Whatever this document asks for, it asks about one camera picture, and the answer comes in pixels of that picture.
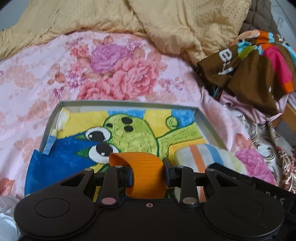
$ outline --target screw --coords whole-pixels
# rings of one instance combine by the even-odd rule
[[[183,201],[183,203],[189,204],[189,205],[193,205],[193,204],[197,203],[197,199],[194,197],[185,197],[185,198],[183,198],[182,201]]]
[[[154,205],[152,203],[146,203],[146,207],[153,207]]]
[[[102,204],[105,204],[105,205],[112,205],[114,203],[116,203],[116,199],[115,198],[112,198],[112,197],[105,197],[102,199]]]

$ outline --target green cartoon character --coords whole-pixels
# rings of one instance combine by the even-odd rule
[[[147,152],[162,159],[168,156],[171,145],[202,138],[195,122],[178,129],[177,118],[170,116],[165,124],[170,131],[155,137],[149,124],[141,118],[127,114],[109,116],[103,126],[76,136],[77,139],[98,142],[76,154],[102,164],[108,163],[112,152]]]

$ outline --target white eye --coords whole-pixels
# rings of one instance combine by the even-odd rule
[[[90,141],[104,142],[110,139],[110,132],[104,127],[94,127],[85,132],[85,137]]]
[[[118,153],[119,151],[111,144],[100,143],[89,150],[89,158],[96,163],[107,164],[109,162],[109,156],[112,152]]]

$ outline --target striped cloth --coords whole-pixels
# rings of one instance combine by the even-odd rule
[[[194,172],[204,173],[210,164],[216,162],[238,173],[247,175],[245,165],[231,152],[209,144],[198,144],[181,148],[175,152],[175,160],[178,165],[191,167]],[[205,202],[203,188],[198,187],[197,191],[200,202]],[[179,188],[175,189],[175,196],[177,199],[180,196]]]

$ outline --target dark brown quilted fabric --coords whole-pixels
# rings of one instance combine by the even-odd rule
[[[269,0],[252,0],[247,18],[243,22],[239,33],[254,29],[279,33],[271,15],[271,3]]]

